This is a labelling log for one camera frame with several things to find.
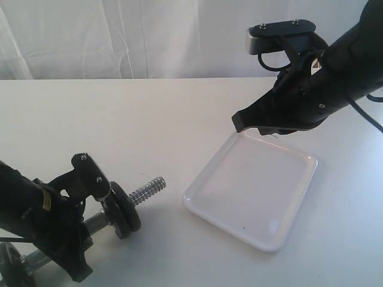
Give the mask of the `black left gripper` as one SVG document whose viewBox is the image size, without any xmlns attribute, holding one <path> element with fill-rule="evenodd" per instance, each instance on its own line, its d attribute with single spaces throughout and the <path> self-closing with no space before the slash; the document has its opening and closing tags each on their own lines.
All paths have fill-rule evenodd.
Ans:
<svg viewBox="0 0 383 287">
<path fill-rule="evenodd" d="M 41 197 L 33 244 L 53 257 L 73 281 L 82 282 L 93 271 L 84 254 L 93 241 L 83 223 L 86 198 L 75 192 L 74 168 L 48 183 L 35 178 L 31 184 Z"/>
</svg>

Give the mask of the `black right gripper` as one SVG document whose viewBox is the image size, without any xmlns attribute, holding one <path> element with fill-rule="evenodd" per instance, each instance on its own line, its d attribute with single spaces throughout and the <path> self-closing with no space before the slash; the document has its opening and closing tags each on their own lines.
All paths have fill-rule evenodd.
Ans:
<svg viewBox="0 0 383 287">
<path fill-rule="evenodd" d="M 262 136 L 289 135 L 319 126 L 350 104 L 352 66 L 348 50 L 311 47 L 302 55 L 299 69 L 232 116 L 236 132 L 257 128 Z"/>
</svg>

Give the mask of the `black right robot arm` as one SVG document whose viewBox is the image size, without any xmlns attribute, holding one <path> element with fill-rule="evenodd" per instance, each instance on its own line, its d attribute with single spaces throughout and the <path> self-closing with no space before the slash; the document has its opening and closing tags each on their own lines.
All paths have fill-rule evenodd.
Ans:
<svg viewBox="0 0 383 287">
<path fill-rule="evenodd" d="M 359 21 L 334 43 L 315 32 L 313 22 L 294 19 L 262 23 L 247 30 L 248 53 L 261 65 L 263 55 L 283 51 L 288 64 L 274 67 L 273 87 L 236 112 L 237 132 L 256 128 L 261 135 L 288 135 L 318 127 L 330 115 L 352 106 L 377 129 L 382 126 L 361 109 L 366 97 L 382 87 L 382 2 L 368 1 Z"/>
</svg>

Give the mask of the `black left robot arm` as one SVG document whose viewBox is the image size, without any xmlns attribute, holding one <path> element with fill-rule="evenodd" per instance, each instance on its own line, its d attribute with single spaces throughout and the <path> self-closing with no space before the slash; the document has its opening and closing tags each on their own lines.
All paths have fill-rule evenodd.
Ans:
<svg viewBox="0 0 383 287">
<path fill-rule="evenodd" d="M 33 244 L 75 282 L 92 273 L 84 244 L 84 208 L 42 182 L 1 163 L 1 228 Z"/>
</svg>

